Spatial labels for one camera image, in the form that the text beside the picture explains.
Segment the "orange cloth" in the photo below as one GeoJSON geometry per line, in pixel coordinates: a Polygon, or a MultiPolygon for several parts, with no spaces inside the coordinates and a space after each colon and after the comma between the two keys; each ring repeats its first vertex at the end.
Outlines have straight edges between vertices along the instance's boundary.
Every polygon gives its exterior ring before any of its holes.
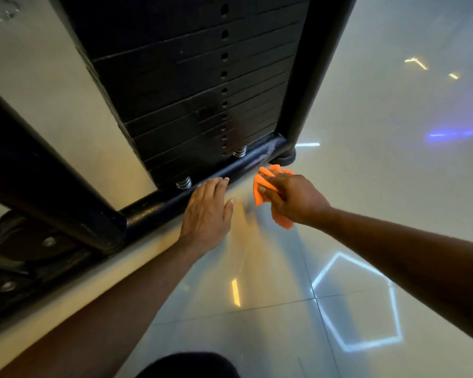
{"type": "MultiPolygon", "coordinates": [[[[281,169],[278,164],[272,164],[270,166],[270,170],[273,171],[278,171],[278,172],[286,172],[288,174],[294,175],[295,173],[293,171],[289,171],[286,169],[281,169]]],[[[275,176],[273,173],[268,170],[267,168],[260,167],[259,172],[261,172],[264,175],[267,176],[275,176]]],[[[254,187],[253,187],[253,193],[254,193],[254,201],[256,202],[257,206],[260,206],[263,204],[263,202],[270,202],[270,199],[266,195],[261,195],[258,191],[258,187],[262,185],[263,187],[269,188],[270,190],[274,190],[275,192],[278,192],[277,188],[273,185],[268,183],[259,173],[254,176],[254,187]]],[[[279,215],[275,208],[271,206],[271,217],[275,222],[281,226],[282,228],[285,228],[287,230],[291,229],[294,223],[289,220],[287,217],[279,215]]]]}

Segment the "forearm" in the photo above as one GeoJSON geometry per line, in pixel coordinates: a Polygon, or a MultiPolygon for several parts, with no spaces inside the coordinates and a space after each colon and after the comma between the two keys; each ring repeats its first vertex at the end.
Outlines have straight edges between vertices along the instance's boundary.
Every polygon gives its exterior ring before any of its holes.
{"type": "Polygon", "coordinates": [[[49,332],[0,377],[114,376],[201,255],[194,246],[181,238],[49,332]]]}
{"type": "Polygon", "coordinates": [[[473,243],[328,209],[311,226],[473,337],[473,243]]]}

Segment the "dark skin arm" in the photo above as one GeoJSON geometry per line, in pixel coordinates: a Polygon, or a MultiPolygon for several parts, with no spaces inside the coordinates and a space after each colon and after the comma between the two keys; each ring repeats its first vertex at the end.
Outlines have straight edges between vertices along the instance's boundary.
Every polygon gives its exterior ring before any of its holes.
{"type": "Polygon", "coordinates": [[[61,323],[0,371],[0,377],[113,377],[191,266],[231,227],[229,179],[199,186],[179,240],[61,323]]]}
{"type": "Polygon", "coordinates": [[[473,337],[473,243],[333,208],[301,175],[263,176],[280,215],[317,228],[473,337]]]}

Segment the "black metal frame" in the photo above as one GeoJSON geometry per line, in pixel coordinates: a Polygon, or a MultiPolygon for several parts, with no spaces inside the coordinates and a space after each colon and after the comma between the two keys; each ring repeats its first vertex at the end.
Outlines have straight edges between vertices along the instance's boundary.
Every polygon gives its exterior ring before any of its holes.
{"type": "MultiPolygon", "coordinates": [[[[228,159],[206,178],[234,182],[256,167],[290,156],[355,0],[311,0],[278,127],[228,159]]],[[[185,209],[191,192],[158,190],[113,210],[0,98],[0,203],[40,219],[82,247],[112,254],[165,224],[185,209]]]]}

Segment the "glossy floor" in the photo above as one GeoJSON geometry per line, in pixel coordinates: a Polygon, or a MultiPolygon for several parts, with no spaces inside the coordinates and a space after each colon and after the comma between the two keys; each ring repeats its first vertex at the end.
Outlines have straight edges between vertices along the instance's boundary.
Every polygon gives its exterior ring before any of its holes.
{"type": "MultiPolygon", "coordinates": [[[[290,168],[334,206],[473,241],[473,0],[358,0],[300,142],[290,168]]],[[[243,377],[473,377],[460,330],[328,236],[276,226],[249,178],[230,196],[227,241],[119,377],[193,350],[243,377]]]]}

